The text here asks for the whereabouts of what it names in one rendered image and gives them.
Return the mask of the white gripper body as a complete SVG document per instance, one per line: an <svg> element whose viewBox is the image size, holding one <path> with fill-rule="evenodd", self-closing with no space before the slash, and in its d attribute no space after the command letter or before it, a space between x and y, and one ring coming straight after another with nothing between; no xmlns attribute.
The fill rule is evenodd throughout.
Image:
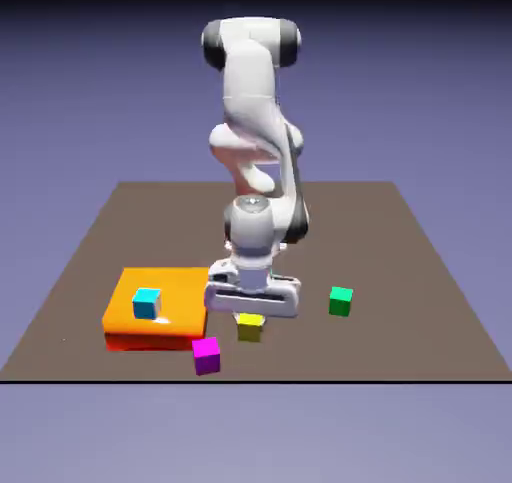
<svg viewBox="0 0 512 483"><path fill-rule="evenodd" d="M213 312L293 318L298 314L298 302L296 288L288 285L244 290L228 283L208 282L204 292L204 305Z"/></svg>

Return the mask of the small yellow cube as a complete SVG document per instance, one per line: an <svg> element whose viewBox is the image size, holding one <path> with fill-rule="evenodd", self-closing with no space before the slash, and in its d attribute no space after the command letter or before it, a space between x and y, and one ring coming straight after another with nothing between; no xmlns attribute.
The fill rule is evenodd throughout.
<svg viewBox="0 0 512 483"><path fill-rule="evenodd" d="M259 314L240 313L235 316L239 341L259 342L265 317Z"/></svg>

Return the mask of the small green cube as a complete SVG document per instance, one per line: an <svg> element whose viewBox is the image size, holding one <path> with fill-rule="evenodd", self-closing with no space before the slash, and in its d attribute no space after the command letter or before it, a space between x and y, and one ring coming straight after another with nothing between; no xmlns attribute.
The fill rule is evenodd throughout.
<svg viewBox="0 0 512 483"><path fill-rule="evenodd" d="M351 310L352 298L352 289L333 286L329 295L329 314L348 317Z"/></svg>

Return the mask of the small magenta cube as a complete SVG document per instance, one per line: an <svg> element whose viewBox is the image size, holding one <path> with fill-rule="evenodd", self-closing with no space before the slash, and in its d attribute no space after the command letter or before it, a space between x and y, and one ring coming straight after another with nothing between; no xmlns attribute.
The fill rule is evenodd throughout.
<svg viewBox="0 0 512 483"><path fill-rule="evenodd" d="M198 376L220 371L220 348L215 337L193 340L192 351Z"/></svg>

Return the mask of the small cyan cube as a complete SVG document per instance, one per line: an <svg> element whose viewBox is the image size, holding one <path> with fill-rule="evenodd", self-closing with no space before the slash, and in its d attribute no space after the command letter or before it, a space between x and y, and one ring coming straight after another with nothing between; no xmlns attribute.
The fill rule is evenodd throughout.
<svg viewBox="0 0 512 483"><path fill-rule="evenodd" d="M132 298L132 308L136 319L155 320L161 310L161 290L139 287Z"/></svg>

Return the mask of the large orange box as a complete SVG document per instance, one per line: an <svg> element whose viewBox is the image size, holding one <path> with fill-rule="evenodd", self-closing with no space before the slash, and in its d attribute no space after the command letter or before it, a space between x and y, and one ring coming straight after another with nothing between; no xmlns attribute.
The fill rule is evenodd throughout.
<svg viewBox="0 0 512 483"><path fill-rule="evenodd" d="M102 317L111 351L190 350L206 331L205 267L126 267ZM139 287L161 290L155 320L136 319L132 298Z"/></svg>

